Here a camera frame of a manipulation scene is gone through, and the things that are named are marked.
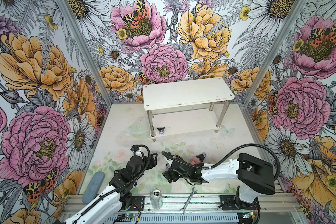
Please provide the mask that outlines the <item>black white kuromi toy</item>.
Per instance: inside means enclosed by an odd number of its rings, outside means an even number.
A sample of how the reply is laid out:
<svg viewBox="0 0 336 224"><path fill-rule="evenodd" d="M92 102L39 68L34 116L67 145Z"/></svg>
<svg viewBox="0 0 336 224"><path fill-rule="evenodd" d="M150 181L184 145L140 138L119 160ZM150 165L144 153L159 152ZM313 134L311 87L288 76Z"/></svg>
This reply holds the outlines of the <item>black white kuromi toy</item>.
<svg viewBox="0 0 336 224"><path fill-rule="evenodd" d="M158 133L160 135L164 135L165 134L165 127L158 127L157 130L158 130Z"/></svg>

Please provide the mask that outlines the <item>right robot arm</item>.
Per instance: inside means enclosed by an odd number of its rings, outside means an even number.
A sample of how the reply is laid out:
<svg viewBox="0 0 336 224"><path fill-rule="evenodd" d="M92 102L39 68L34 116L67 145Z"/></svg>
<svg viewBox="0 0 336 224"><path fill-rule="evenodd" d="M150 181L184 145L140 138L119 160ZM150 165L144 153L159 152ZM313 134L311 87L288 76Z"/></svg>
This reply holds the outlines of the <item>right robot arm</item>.
<svg viewBox="0 0 336 224"><path fill-rule="evenodd" d="M274 195L274 173L272 164L252 155L241 153L237 159L230 159L219 165L190 164L180 156L168 152L162 155L171 163L163 176L169 183L185 179L193 185L202 185L220 180L239 180L242 185L237 190L239 202L252 204L260 195Z"/></svg>

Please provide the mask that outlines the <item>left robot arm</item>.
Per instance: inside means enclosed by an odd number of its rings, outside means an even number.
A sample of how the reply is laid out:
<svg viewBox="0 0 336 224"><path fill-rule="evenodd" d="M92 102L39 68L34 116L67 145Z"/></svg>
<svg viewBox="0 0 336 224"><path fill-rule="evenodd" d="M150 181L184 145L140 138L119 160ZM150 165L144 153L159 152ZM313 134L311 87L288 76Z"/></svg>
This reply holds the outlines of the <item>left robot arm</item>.
<svg viewBox="0 0 336 224"><path fill-rule="evenodd" d="M115 171L109 185L82 210L63 224L102 224L120 210L127 210L132 201L131 189L146 170L157 165L157 153L133 155L125 168Z"/></svg>

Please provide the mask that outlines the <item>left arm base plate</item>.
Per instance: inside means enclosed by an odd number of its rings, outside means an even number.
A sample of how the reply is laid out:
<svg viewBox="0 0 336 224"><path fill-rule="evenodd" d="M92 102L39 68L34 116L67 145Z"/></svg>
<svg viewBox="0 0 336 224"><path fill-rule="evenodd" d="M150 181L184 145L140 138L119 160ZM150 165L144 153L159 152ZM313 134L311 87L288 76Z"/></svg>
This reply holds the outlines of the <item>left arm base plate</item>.
<svg viewBox="0 0 336 224"><path fill-rule="evenodd" d="M132 196L127 211L142 212L145 206L145 196Z"/></svg>

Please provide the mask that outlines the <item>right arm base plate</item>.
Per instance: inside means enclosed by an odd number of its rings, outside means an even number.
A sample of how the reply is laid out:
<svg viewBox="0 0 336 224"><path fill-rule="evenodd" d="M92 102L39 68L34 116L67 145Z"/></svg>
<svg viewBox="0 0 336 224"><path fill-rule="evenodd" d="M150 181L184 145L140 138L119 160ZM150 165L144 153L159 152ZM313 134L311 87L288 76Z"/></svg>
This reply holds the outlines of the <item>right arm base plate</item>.
<svg viewBox="0 0 336 224"><path fill-rule="evenodd" d="M240 201L236 195L221 195L219 199L220 205L218 207L223 211L256 211L259 208L257 198L255 198L253 203Z"/></svg>

